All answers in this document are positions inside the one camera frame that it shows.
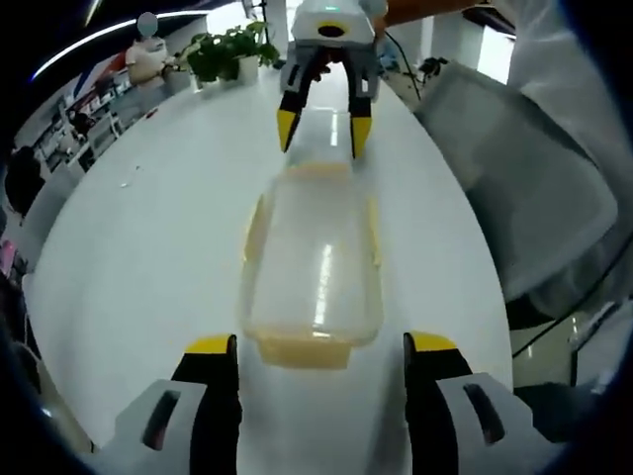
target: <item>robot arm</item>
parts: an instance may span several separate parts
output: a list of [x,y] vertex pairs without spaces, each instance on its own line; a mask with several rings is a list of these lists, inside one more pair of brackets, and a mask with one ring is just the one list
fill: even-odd
[[312,81],[327,59],[340,58],[347,73],[352,156],[359,156],[371,129],[371,102],[378,93],[378,59],[370,0],[305,0],[292,28],[295,40],[282,69],[283,98],[277,112],[281,149],[287,151],[306,107]]

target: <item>cable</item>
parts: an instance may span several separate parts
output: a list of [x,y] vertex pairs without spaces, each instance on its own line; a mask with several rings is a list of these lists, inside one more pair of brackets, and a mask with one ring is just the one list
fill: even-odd
[[411,70],[411,66],[408,64],[407,61],[407,56],[405,55],[405,51],[403,50],[403,47],[400,46],[400,43],[398,43],[396,41],[396,39],[394,37],[392,37],[389,32],[385,32],[385,35],[387,35],[387,37],[394,42],[394,44],[396,45],[396,48],[398,48],[398,50],[400,51],[400,54],[403,57],[403,61],[405,62],[405,66],[408,69],[408,75],[411,78],[411,82],[413,83],[413,89],[415,89],[415,95],[417,96],[417,100],[421,101],[422,100],[422,96],[419,95],[419,90],[417,89],[417,80],[416,80],[416,76],[413,74],[413,71]]
[[551,330],[553,330],[555,327],[557,327],[558,325],[560,325],[562,322],[564,322],[565,320],[567,320],[569,317],[571,317],[573,314],[575,314],[586,302],[587,300],[589,300],[593,294],[595,293],[595,291],[600,287],[600,285],[602,285],[602,282],[604,282],[604,279],[606,279],[606,277],[611,273],[611,271],[613,270],[613,268],[619,263],[620,259],[622,258],[622,256],[624,255],[624,253],[628,250],[628,248],[631,245],[631,242],[633,242],[633,233],[631,233],[628,238],[626,239],[626,241],[622,244],[622,247],[620,247],[620,249],[618,250],[618,252],[615,254],[615,257],[613,258],[613,260],[611,261],[611,263],[606,267],[606,269],[604,269],[604,272],[602,272],[602,274],[600,275],[600,277],[595,281],[595,283],[587,290],[587,292],[579,299],[579,301],[574,304],[570,310],[563,314],[563,317],[561,317],[560,319],[556,320],[552,325],[550,325],[547,329],[543,330],[542,332],[539,332],[536,336],[534,336],[533,338],[531,338],[524,346],[522,346],[518,351],[516,351],[515,353],[512,354],[512,358],[516,358],[519,354],[521,354],[523,351],[525,351],[529,346],[531,346],[532,344],[534,344],[536,341],[538,341],[539,339],[541,339],[544,335],[546,335],[547,333],[549,333]]

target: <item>white sleeve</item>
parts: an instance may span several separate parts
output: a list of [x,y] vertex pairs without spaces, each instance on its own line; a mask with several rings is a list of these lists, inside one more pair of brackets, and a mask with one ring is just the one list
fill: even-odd
[[136,48],[129,47],[126,51],[126,66],[136,63]]

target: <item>white chair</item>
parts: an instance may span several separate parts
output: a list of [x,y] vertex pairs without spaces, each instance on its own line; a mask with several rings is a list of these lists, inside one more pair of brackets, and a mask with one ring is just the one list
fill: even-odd
[[88,131],[88,142],[95,158],[100,156],[117,139],[112,127],[112,116],[106,114]]
[[46,238],[77,183],[68,167],[60,165],[40,190],[23,220],[18,250],[27,260],[30,272],[35,269]]
[[598,168],[518,91],[450,63],[414,114],[466,192],[507,302],[581,257],[615,222]]

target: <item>plastic container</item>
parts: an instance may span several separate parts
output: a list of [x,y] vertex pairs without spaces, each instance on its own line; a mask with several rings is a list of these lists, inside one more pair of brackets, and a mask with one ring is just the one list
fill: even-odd
[[263,195],[244,249],[239,317],[262,358],[344,368],[383,321],[372,201],[344,164],[287,169]]

